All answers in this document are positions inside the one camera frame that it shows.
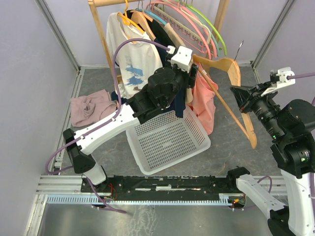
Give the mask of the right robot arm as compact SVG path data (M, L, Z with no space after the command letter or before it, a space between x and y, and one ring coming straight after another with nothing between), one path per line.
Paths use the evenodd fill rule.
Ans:
M288 205L264 190L250 174L226 179L231 192L241 190L267 218L274 236L313 236L315 234L315 108L305 100L294 99L280 108L267 92L271 83L254 87L231 86L241 113L253 112L273 140L270 149L287 191Z

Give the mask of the turquoise plastic hanger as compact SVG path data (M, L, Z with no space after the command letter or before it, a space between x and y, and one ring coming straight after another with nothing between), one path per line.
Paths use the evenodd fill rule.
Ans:
M140 12L144 12L147 15L152 16L155 20L157 20L163 26L166 26L167 24L169 24L164 19L162 19L160 16L156 15L155 13L153 13L151 11L148 11L148 10L145 10L145 9L140 9L140 8L136 8L135 10L140 11Z

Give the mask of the salmon pink t shirt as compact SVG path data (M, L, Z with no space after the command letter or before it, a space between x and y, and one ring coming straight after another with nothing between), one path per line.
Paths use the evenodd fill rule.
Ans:
M193 100L189 103L191 110L199 119L208 135L214 130L216 107L214 105L214 90L209 86L200 72L196 75L195 86L192 89Z

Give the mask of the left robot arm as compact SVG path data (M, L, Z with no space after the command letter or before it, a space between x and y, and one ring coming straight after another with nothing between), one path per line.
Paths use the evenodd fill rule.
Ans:
M63 139L75 173L83 174L97 191L105 191L109 180L92 152L130 127L174 110L177 103L184 110L186 89L194 87L197 72L198 65L194 63L188 71L183 71L176 63L167 63L149 77L140 92L107 117L81 132L70 128L64 131Z

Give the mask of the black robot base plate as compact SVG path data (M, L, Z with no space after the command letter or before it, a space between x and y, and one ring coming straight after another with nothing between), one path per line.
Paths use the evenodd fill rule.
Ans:
M206 194L240 194L236 178L250 172L244 167L237 167L227 172L226 177L215 176L180 176L180 177L142 177L142 176L113 176L104 183L95 185L97 193L109 194L113 199L119 196L147 196L149 198L166 198L178 195L192 198Z

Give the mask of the beige tan t shirt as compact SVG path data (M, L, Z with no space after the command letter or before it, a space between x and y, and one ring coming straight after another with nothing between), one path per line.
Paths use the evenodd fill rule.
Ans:
M175 30L172 28L170 23L167 23L163 27L164 31L167 33L171 41L175 44L176 47L180 46L186 46L181 37L175 32ZM186 98L185 103L189 106L191 106L191 103L193 101L193 95L192 95L192 89L188 88L186 89Z

